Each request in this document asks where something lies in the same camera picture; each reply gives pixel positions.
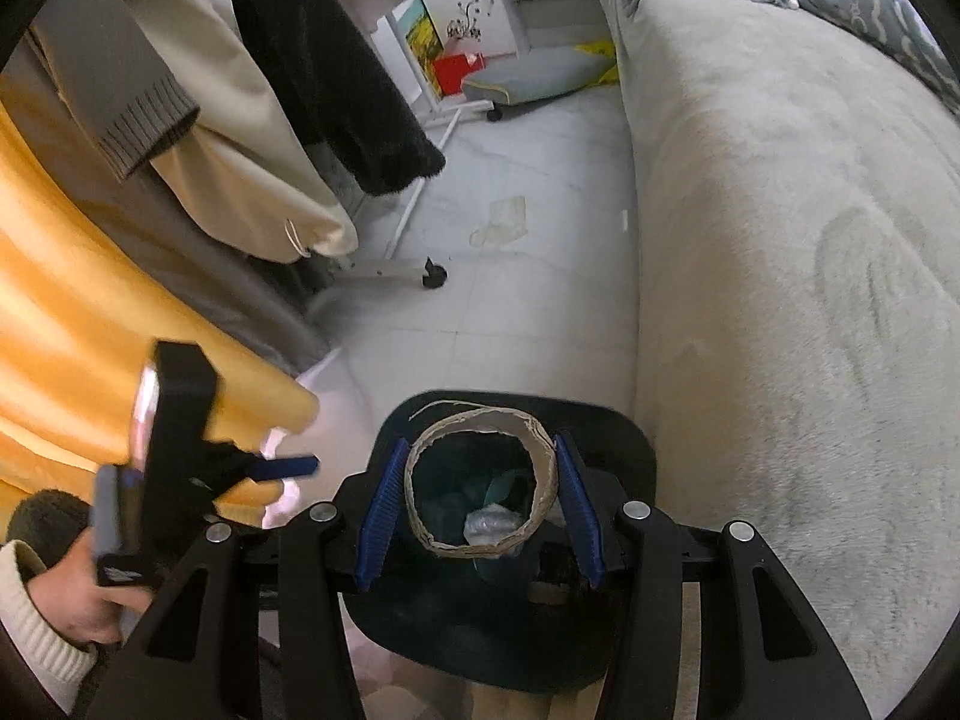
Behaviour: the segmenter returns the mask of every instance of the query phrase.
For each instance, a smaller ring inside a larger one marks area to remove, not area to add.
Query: tile floor
[[[448,282],[440,290],[344,282],[323,311],[376,424],[435,388],[531,392],[628,415],[637,198],[619,89],[586,90],[497,124],[465,122],[446,154],[397,257],[432,257]],[[397,199],[367,201],[358,260],[382,255],[400,211]]]

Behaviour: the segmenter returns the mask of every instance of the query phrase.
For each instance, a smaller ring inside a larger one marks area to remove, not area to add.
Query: human hand
[[[101,587],[93,565],[93,531],[87,528],[64,559],[27,582],[27,594],[47,624],[80,647],[120,640],[120,613],[144,613],[152,603],[145,587]]]

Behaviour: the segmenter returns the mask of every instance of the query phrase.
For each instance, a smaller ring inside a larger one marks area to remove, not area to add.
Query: yellow fabric
[[[471,81],[464,79],[462,86],[472,86],[474,89],[488,89],[492,92],[499,92],[506,98],[507,105],[510,105],[510,91],[503,86],[497,86],[495,83],[480,83],[480,81]]]
[[[597,55],[608,56],[616,60],[616,46],[613,45],[613,40],[597,40],[593,43],[582,43],[577,47],[582,50],[582,52],[596,53]],[[616,65],[613,65],[603,76],[600,76],[596,81],[593,81],[593,83],[587,84],[587,88],[590,86],[603,86],[604,84],[619,82],[620,71]]]
[[[96,467],[126,461],[154,338],[200,343],[220,372],[212,439],[252,449],[268,429],[299,432],[314,418],[313,394],[173,298],[91,224],[0,106],[0,482],[89,500]],[[277,493],[246,484],[226,500],[236,512]]]
[[[16,505],[27,497],[27,493],[11,485],[0,482],[0,539],[7,532],[7,526]]]

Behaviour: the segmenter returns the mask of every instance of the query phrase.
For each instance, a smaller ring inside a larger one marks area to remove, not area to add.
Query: red box
[[[480,53],[455,53],[433,60],[433,71],[444,97],[459,95],[464,78],[486,66],[487,62]]]

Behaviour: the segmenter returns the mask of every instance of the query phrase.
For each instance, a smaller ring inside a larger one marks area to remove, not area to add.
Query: rack wheel
[[[427,259],[424,269],[426,270],[424,276],[426,290],[438,290],[446,284],[446,269],[442,265],[436,265],[433,260]]]

